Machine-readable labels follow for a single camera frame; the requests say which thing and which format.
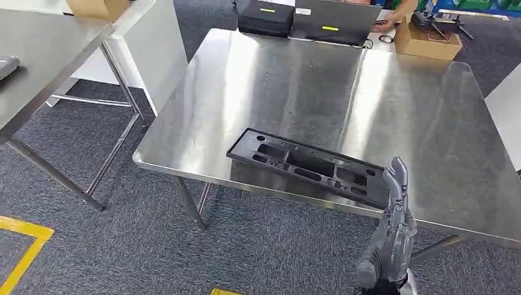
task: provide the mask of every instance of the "cardboard box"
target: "cardboard box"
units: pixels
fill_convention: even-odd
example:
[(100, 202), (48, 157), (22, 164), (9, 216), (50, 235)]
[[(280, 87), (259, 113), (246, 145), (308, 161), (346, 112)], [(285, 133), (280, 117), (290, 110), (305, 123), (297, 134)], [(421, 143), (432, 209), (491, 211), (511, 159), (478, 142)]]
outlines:
[(436, 41), (440, 36), (433, 32), (422, 32), (410, 22), (410, 16), (404, 17), (394, 36), (394, 47), (397, 53), (418, 55), (420, 57), (453, 60), (462, 48), (458, 34), (452, 33), (448, 41)]
[(99, 18), (115, 22), (128, 7), (127, 0), (67, 0), (77, 17)]

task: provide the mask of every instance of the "black case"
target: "black case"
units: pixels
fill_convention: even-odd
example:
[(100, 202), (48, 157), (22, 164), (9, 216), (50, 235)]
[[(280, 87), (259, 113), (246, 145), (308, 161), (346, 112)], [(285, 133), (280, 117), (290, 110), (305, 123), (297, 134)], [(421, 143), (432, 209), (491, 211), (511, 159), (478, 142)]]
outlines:
[(226, 156), (377, 209), (385, 209), (389, 202), (382, 167), (282, 136), (247, 128)]
[(252, 0), (239, 15), (242, 33), (288, 37), (293, 26), (295, 7)]

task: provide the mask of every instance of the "robotic hand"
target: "robotic hand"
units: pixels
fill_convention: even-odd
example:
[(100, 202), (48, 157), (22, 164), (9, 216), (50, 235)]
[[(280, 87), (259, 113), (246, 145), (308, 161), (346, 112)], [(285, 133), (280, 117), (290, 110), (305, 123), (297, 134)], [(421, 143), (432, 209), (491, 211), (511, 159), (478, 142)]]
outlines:
[(407, 207), (407, 178), (405, 163), (394, 157), (383, 172), (383, 179), (389, 185), (389, 205), (356, 269), (360, 286), (367, 294), (399, 294), (407, 281), (413, 236), (417, 231)]

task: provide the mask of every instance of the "yellow label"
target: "yellow label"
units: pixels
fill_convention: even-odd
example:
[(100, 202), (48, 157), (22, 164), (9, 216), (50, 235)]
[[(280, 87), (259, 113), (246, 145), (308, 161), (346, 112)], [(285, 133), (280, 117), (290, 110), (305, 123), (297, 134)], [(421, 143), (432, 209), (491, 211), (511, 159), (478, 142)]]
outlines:
[(333, 26), (323, 26), (322, 30), (328, 30), (328, 31), (338, 31), (338, 28), (334, 28)]

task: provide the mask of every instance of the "black cable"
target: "black cable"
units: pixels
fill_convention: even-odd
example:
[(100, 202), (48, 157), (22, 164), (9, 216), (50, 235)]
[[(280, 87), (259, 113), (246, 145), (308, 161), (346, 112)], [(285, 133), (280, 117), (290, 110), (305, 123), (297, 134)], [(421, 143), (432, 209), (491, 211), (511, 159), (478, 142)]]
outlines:
[(330, 42), (330, 41), (322, 41), (322, 40), (313, 40), (313, 42), (329, 42), (329, 43), (338, 43), (340, 45), (345, 45), (345, 46), (349, 46), (349, 47), (352, 47), (352, 48), (357, 48), (357, 49), (372, 49), (373, 48), (373, 40), (371, 39), (366, 39), (366, 41), (369, 41), (369, 46), (367, 45), (362, 45), (362, 46), (358, 46), (358, 45), (351, 45), (351, 44), (342, 44), (342, 43), (338, 43), (338, 42)]

